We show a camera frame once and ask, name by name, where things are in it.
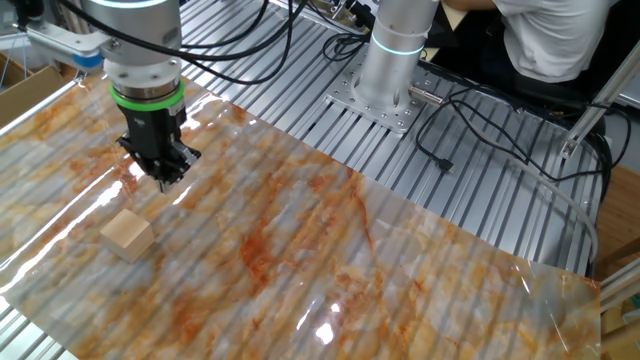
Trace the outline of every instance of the white shirt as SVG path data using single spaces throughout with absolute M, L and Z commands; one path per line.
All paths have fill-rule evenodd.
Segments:
M 493 2 L 503 15 L 513 66 L 548 83 L 573 80 L 589 67 L 609 12 L 609 0 Z

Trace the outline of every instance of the robotic arm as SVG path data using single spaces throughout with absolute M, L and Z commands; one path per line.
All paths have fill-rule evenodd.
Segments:
M 180 59 L 143 49 L 101 32 L 75 34 L 41 19 L 42 0 L 10 0 L 18 26 L 40 51 L 85 71 L 101 67 L 111 79 L 110 93 L 124 114 L 128 131 L 118 140 L 161 192 L 180 181 L 200 157 L 181 141 L 186 120 Z M 179 0 L 82 0 L 101 22 L 136 38 L 179 49 Z

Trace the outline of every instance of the green ring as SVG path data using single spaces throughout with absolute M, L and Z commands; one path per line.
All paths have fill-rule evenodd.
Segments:
M 109 92 L 111 93 L 111 97 L 113 98 L 113 100 L 115 100 L 115 102 L 123 108 L 133 111 L 150 112 L 169 108 L 182 100 L 182 97 L 184 95 L 184 82 L 182 82 L 182 79 L 180 79 L 180 85 L 178 85 L 178 91 L 176 91 L 175 94 L 162 101 L 148 104 L 133 102 L 123 98 L 120 94 L 118 94 L 116 89 L 113 88 L 113 84 L 109 86 Z

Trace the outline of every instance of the marble-patterned plastic sheet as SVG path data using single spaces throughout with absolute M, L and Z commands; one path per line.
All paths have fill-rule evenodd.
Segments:
M 506 254 L 195 84 L 168 195 L 90 78 L 0 138 L 0 293 L 80 359 L 599 358 L 599 284 Z M 156 236 L 128 264 L 121 209 Z

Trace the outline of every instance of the person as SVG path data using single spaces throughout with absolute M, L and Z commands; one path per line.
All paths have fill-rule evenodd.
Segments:
M 442 1 L 458 10 L 498 10 L 502 26 L 493 23 L 467 31 L 472 35 L 466 41 L 465 34 L 459 36 L 466 49 L 450 51 L 434 61 L 506 90 L 516 72 L 546 83 L 570 85 L 589 67 L 609 10 L 608 0 Z M 495 17 L 487 14 L 484 19 Z

